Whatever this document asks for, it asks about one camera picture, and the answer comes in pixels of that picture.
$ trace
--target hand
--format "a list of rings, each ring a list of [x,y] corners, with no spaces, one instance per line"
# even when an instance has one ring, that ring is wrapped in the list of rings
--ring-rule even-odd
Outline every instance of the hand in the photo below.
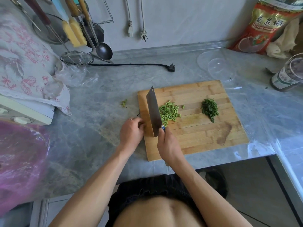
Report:
[[[120,147],[130,155],[137,148],[144,134],[144,121],[142,118],[128,119],[120,130]]]
[[[179,142],[169,127],[165,128],[165,132],[162,128],[159,129],[157,147],[161,158],[170,166],[176,160],[185,160]]]

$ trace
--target jar label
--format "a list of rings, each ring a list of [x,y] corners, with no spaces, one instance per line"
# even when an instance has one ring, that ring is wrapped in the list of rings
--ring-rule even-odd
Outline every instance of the jar label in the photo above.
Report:
[[[288,87],[290,85],[296,84],[299,81],[296,81],[292,78],[290,78],[287,73],[285,72],[285,68],[282,68],[281,71],[277,72],[272,78],[271,78],[272,84],[277,87],[278,89],[282,89],[285,87]]]

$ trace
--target forearm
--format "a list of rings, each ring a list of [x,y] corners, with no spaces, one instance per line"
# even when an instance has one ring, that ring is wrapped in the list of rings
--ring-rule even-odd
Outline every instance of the forearm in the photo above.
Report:
[[[129,156],[119,146],[108,161],[66,203],[49,227],[95,227]]]
[[[172,169],[182,179],[208,227],[252,227],[185,159],[176,162]]]

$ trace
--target floral fabric cover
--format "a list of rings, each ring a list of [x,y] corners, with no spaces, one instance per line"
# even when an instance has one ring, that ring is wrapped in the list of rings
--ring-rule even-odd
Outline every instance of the floral fabric cover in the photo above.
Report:
[[[64,84],[51,99],[44,93],[44,87],[55,82],[55,64],[62,67],[57,55],[15,10],[0,7],[0,16],[0,94],[51,104],[71,115]]]

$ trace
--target white plug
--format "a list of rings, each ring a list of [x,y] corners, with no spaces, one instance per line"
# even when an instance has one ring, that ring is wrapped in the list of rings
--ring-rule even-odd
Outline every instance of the white plug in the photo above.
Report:
[[[143,27],[143,30],[140,32],[140,37],[141,37],[142,40],[144,40],[146,42],[147,32],[145,30],[145,27]]]
[[[128,34],[128,37],[130,37],[130,38],[133,36],[132,22],[131,22],[131,20],[129,21],[129,24],[128,24],[128,32],[127,32],[127,34]]]

